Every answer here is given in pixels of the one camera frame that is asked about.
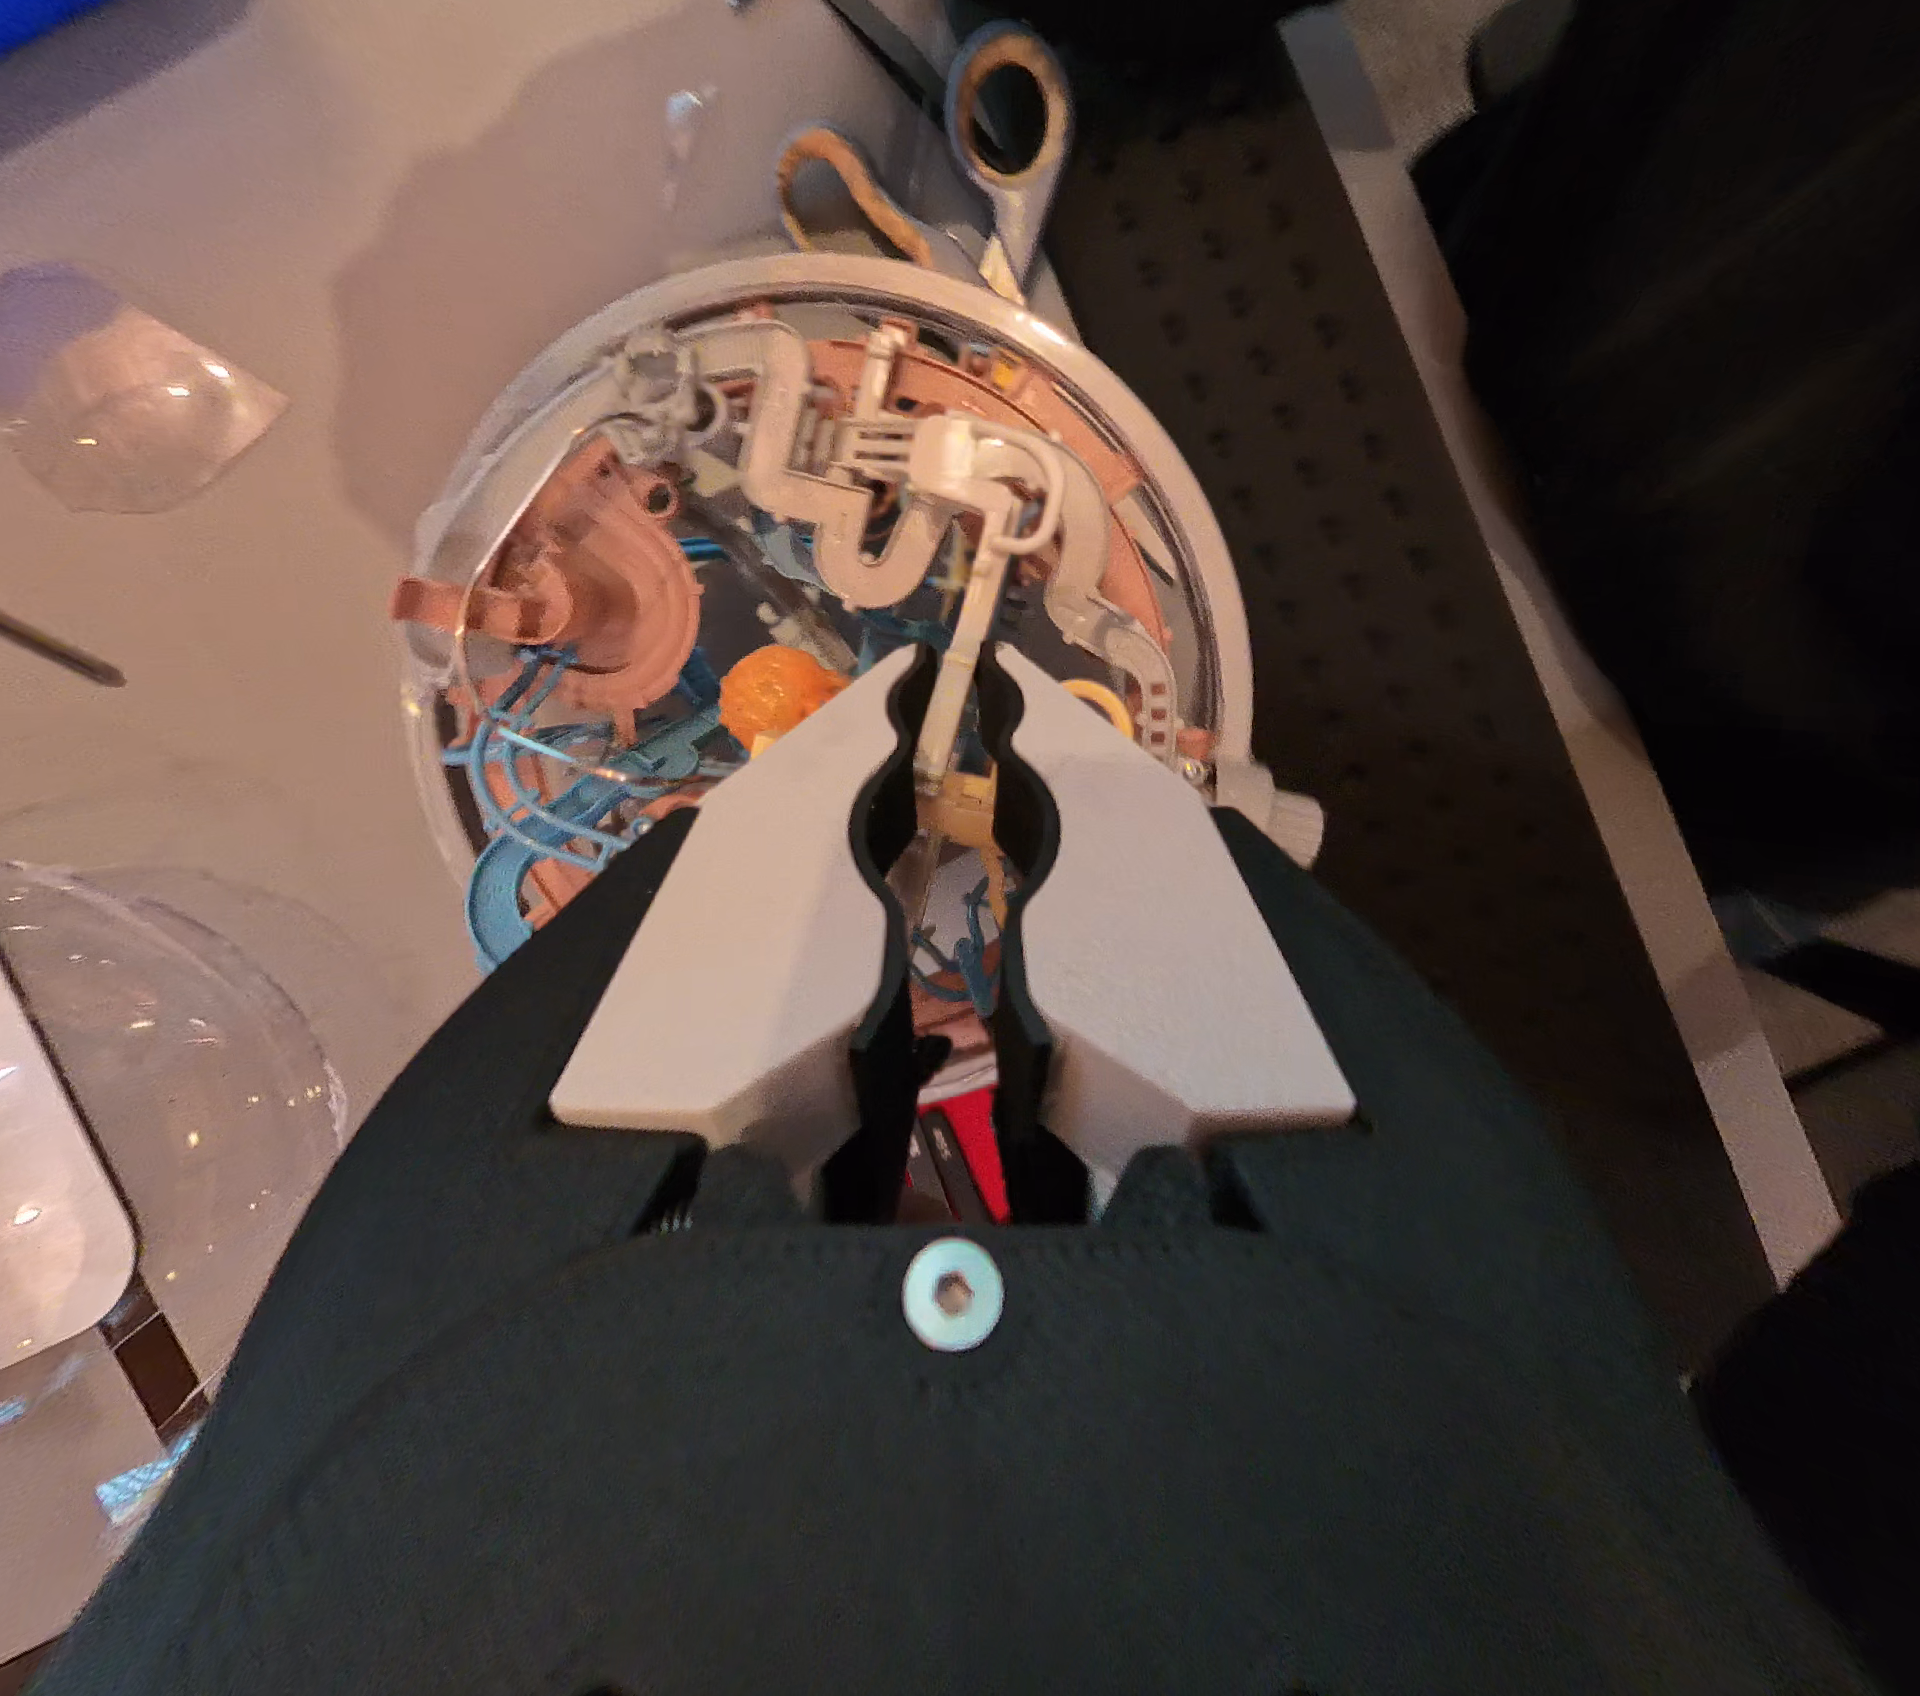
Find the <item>person's leg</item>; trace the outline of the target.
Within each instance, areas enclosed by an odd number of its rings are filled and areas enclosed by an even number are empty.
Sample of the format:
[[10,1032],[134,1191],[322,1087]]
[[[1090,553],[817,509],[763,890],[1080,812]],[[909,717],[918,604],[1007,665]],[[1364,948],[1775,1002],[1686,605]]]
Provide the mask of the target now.
[[1861,1185],[1838,1234],[1693,1384],[1722,1468],[1871,1677],[1918,1689],[1918,1164]]

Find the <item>person's torso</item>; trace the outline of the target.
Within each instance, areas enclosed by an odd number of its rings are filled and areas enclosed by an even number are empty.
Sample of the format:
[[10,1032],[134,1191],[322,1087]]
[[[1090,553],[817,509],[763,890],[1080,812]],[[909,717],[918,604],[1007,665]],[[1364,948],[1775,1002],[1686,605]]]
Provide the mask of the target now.
[[1573,0],[1448,227],[1535,555],[1702,880],[1916,886],[1918,0]]

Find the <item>clear plastic scrap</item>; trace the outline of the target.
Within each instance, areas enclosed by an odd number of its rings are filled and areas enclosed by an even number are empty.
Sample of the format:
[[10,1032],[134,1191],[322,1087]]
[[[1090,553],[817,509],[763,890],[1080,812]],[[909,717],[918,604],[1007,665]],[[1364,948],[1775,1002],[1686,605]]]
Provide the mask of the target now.
[[674,88],[661,102],[659,205],[667,217],[680,205],[708,126],[716,118],[717,104],[719,88],[710,80]]

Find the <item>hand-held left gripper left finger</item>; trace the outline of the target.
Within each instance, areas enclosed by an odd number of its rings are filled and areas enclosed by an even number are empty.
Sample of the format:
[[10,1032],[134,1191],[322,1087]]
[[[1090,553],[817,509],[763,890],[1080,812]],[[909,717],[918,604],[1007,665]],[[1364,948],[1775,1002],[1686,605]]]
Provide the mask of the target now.
[[918,1093],[908,932],[915,747],[939,656],[901,648],[659,822],[671,843],[547,1110],[745,1148],[829,1219],[893,1219]]

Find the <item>clear-handled screwdriver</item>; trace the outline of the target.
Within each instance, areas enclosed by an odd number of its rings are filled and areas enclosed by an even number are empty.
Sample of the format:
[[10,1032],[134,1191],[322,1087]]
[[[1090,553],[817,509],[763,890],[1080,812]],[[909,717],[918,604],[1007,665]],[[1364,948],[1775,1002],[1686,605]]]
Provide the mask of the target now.
[[38,627],[8,610],[0,617],[2,642],[46,665],[77,675],[94,685],[123,690],[127,675],[107,658],[88,652],[81,646]]

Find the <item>clear plastic dome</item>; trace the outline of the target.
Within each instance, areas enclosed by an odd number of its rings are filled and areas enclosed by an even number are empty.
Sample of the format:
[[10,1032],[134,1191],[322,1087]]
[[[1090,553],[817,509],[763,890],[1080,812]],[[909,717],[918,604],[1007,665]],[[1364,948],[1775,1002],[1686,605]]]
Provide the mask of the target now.
[[227,1371],[347,1131],[310,1024],[230,940],[141,894],[4,862],[4,976],[70,1086],[136,1229],[116,1308],[4,1369],[4,1420],[97,1357],[170,1442]]

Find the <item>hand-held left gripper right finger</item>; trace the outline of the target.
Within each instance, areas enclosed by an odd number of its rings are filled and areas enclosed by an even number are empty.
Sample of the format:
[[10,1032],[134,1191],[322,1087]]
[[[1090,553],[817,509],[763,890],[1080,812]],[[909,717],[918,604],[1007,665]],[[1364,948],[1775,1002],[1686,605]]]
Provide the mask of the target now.
[[991,1124],[1014,1219],[1086,1219],[1147,1149],[1337,1127],[1329,1039],[1211,805],[1015,650],[975,671],[1014,871]]

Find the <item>small clear plastic shell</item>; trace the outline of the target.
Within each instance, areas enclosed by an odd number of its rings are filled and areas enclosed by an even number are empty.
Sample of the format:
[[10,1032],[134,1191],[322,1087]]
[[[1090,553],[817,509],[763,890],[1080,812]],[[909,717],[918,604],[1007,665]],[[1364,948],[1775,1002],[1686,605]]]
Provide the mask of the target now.
[[178,508],[288,405],[252,370],[80,267],[2,276],[2,439],[64,508]]

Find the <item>black tweezers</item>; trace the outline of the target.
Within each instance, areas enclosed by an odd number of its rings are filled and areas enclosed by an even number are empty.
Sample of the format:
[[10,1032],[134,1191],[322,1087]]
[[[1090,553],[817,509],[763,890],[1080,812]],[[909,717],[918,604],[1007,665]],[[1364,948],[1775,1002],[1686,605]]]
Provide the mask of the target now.
[[873,0],[820,0],[868,59],[934,123],[948,118],[948,77]]

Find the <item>grey orange scissors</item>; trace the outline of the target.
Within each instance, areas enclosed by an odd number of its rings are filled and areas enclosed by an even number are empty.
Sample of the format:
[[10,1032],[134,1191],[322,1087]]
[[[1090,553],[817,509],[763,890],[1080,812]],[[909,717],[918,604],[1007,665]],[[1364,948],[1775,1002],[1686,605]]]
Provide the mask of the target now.
[[[1022,156],[999,146],[988,129],[988,98],[1005,85],[1015,93],[1015,122],[1028,123],[1028,133],[1015,139]],[[979,283],[1023,305],[1073,139],[1073,104],[1064,66],[1033,27],[988,21],[958,46],[945,72],[938,122],[960,176],[988,205],[988,234],[977,253],[901,205],[884,187],[865,151],[829,123],[805,123],[780,148],[774,193],[782,227],[794,248],[811,246],[798,183],[803,170],[824,167],[843,190],[858,225],[881,252],[958,282]]]

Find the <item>black dimpled mat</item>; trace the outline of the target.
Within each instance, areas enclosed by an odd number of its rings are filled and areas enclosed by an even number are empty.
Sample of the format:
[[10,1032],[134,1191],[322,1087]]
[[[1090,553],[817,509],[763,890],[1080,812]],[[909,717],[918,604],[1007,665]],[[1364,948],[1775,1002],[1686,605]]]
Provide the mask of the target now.
[[1770,1296],[1763,1245],[1286,47],[1061,56],[1045,252],[1218,521],[1251,752],[1322,803],[1318,880],[1524,1086],[1698,1368]]

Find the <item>marble maze ball toy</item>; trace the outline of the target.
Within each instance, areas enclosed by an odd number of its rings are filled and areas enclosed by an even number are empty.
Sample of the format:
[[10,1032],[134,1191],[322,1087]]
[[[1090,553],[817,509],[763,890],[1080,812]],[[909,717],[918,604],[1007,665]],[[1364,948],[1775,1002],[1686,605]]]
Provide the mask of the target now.
[[481,972],[832,684],[1005,637],[1262,825],[1245,610],[1186,458],[1060,318],[852,253],[646,286],[487,411],[390,613]]

